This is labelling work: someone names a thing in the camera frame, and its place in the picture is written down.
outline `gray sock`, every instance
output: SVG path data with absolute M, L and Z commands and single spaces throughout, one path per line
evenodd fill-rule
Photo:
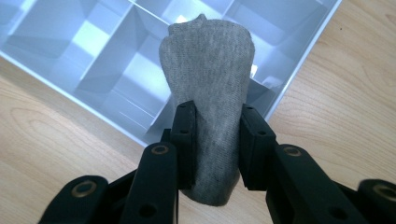
M 250 33 L 230 21 L 174 24 L 160 46 L 160 59 L 177 104 L 197 108 L 196 184 L 183 190 L 198 203 L 228 202 L 238 172 L 238 130 L 246 101 L 254 46 Z

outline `black plastic part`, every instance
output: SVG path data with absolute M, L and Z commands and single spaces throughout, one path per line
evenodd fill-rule
M 120 223 L 177 223 L 177 150 L 166 142 L 146 147 Z
M 302 148 L 281 145 L 266 201 L 274 223 L 368 223 Z
M 396 223 L 396 185 L 380 179 L 361 181 L 357 205 L 372 223 Z
M 191 189 L 195 184 L 196 125 L 193 101 L 177 106 L 170 142 L 177 148 L 178 188 Z
M 38 223 L 109 223 L 108 184 L 101 176 L 84 175 L 56 195 Z
M 161 142 L 171 142 L 171 129 L 164 129 Z
M 110 220 L 111 223 L 119 223 L 126 197 L 134 182 L 136 170 L 115 180 L 109 185 L 109 197 L 111 200 Z
M 267 190 L 276 135 L 255 108 L 243 105 L 239 127 L 239 171 L 249 190 Z

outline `table surface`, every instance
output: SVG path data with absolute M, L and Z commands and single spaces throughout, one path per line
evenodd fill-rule
M 269 123 L 331 179 L 396 183 L 396 1 L 345 0 Z M 0 59 L 0 223 L 36 223 L 70 180 L 113 181 L 142 147 Z M 223 207 L 180 194 L 180 223 L 271 223 L 264 192 L 240 181 Z

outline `knit fabric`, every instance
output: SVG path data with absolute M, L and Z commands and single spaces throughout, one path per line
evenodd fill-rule
M 247 29 L 204 15 L 169 26 L 161 43 L 161 65 L 177 105 L 193 100 L 197 110 L 196 184 L 182 192 L 198 203 L 226 204 L 239 179 L 239 119 L 253 56 Z

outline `plastic tray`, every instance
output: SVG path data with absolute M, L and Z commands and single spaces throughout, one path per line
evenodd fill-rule
M 269 119 L 341 0 L 0 0 L 0 54 L 145 146 L 172 123 L 158 49 L 200 13 L 242 24 L 247 103 Z

